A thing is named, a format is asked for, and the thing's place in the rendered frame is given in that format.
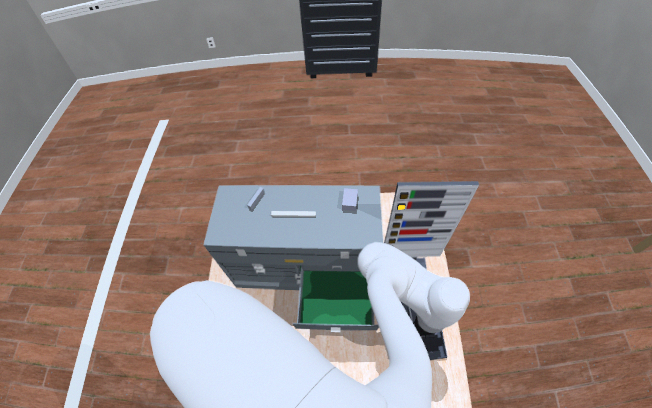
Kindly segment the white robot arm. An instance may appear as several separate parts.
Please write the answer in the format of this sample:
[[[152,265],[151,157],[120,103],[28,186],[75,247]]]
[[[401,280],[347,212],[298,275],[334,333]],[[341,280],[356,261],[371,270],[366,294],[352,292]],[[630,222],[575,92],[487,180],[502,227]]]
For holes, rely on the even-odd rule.
[[[214,281],[179,288],[157,310],[150,339],[160,375],[184,408],[431,408],[427,352],[442,338],[420,337],[401,302],[438,333],[464,315],[467,286],[379,242],[363,248],[358,267],[390,362],[368,384],[258,300]]]

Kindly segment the grey tool chest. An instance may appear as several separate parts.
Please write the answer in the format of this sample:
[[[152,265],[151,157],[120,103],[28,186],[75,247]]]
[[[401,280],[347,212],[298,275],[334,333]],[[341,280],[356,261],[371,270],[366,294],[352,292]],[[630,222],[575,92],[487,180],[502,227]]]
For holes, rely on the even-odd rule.
[[[356,211],[342,210],[344,188],[358,189]],[[358,267],[374,242],[380,186],[219,185],[204,246],[236,288],[299,290],[295,329],[340,333],[379,328]]]

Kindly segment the grey rectangular bar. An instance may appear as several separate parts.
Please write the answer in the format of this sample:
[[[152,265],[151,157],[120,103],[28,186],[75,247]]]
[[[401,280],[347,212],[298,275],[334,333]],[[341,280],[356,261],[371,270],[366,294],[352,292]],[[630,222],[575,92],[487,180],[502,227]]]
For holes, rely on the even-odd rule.
[[[250,210],[254,208],[254,206],[259,201],[263,193],[264,193],[264,188],[260,187],[247,205]]]

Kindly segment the pale blue block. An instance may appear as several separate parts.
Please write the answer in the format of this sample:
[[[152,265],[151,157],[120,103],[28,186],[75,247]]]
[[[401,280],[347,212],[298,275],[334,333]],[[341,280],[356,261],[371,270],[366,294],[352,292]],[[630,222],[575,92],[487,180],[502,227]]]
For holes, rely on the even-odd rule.
[[[357,194],[357,189],[344,188],[342,210],[356,211]]]

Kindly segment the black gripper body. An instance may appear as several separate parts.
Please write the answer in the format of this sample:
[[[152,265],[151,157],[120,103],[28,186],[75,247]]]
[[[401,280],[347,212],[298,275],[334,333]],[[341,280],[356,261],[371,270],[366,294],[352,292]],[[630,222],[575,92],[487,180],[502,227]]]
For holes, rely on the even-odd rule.
[[[420,332],[423,333],[423,334],[426,334],[426,335],[432,335],[432,334],[434,334],[434,333],[426,332],[425,330],[423,330],[423,329],[419,326],[417,316],[416,316],[416,319],[415,319],[415,321],[413,322],[413,324],[415,324],[415,328],[416,328],[416,330],[420,331]]]

